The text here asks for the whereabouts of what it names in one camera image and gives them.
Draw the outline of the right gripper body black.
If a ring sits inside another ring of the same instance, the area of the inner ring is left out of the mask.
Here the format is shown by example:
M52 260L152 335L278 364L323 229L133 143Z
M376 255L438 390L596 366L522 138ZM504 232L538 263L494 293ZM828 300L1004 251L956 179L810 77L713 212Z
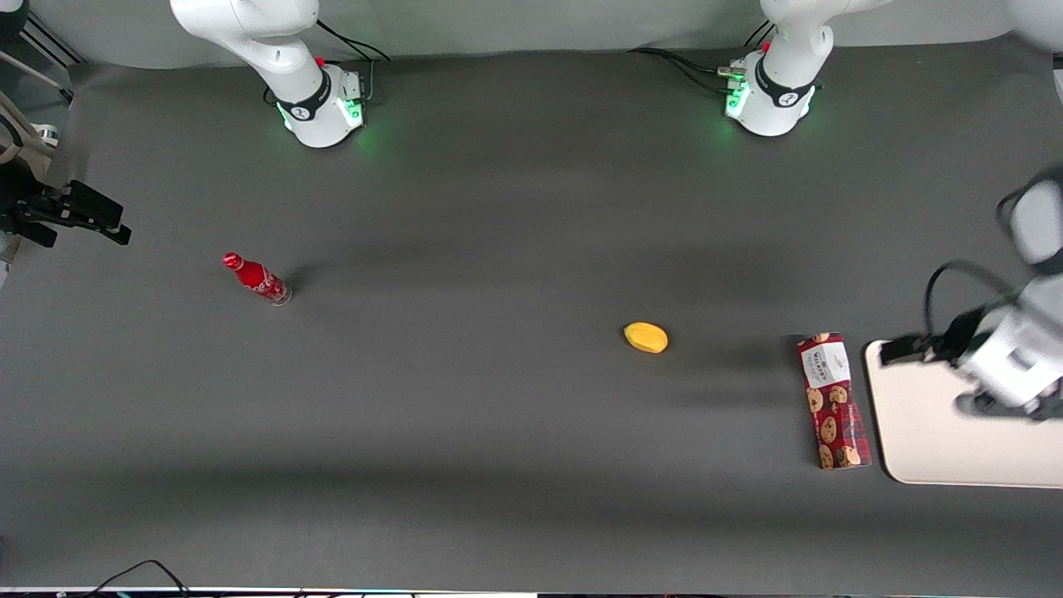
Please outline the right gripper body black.
M41 247L53 247L57 233L45 224L31 221L26 209L31 199L39 199L49 189L35 177L30 166L20 158L1 164L1 228Z

